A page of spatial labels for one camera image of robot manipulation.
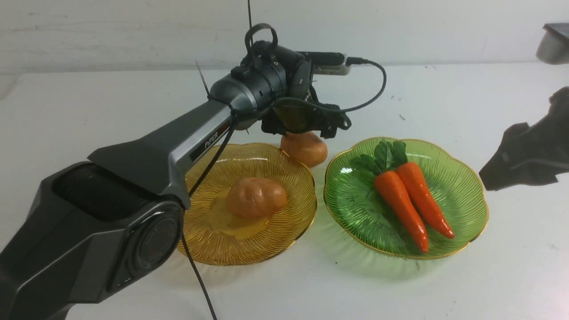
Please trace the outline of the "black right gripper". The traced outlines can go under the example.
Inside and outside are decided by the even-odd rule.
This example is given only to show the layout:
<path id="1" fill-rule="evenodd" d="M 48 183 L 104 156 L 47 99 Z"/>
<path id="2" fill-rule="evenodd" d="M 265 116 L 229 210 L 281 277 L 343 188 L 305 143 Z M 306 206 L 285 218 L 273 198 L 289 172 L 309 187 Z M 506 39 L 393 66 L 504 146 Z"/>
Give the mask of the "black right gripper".
<path id="1" fill-rule="evenodd" d="M 569 88 L 549 98 L 547 115 L 530 126 L 511 125 L 492 158 L 478 175 L 487 191 L 516 185 L 555 184 L 569 172 Z"/>

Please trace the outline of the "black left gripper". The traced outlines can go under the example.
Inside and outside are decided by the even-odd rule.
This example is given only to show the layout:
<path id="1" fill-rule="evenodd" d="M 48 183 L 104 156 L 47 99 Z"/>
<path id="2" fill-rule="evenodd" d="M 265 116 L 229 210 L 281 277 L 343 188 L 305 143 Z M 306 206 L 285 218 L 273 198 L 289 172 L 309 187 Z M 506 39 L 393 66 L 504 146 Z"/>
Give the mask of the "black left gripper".
<path id="1" fill-rule="evenodd" d="M 264 133 L 286 136 L 320 132 L 320 138 L 335 138 L 337 130 L 348 130 L 352 126 L 350 118 L 335 104 L 319 101 L 314 87 L 309 87 L 304 99 L 281 97 L 261 118 Z"/>

